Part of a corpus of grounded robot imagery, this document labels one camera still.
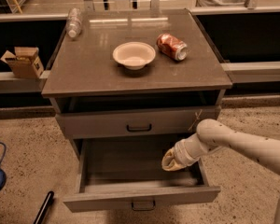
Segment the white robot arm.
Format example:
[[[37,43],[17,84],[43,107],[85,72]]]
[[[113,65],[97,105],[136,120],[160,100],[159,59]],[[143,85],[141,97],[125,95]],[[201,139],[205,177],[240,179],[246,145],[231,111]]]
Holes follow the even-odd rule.
[[[168,172],[184,169],[220,147],[228,147],[280,175],[280,140],[237,132],[214,119],[202,120],[195,134],[167,150],[161,167]],[[280,198],[274,224],[280,224]]]

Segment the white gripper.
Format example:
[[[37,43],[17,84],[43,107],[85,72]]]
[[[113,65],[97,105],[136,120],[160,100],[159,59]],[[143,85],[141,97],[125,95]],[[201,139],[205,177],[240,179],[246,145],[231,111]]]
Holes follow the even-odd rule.
[[[175,143],[173,150],[169,149],[163,156],[163,170],[178,171],[191,166],[202,155],[208,152],[208,145],[203,143],[198,134],[182,139]]]

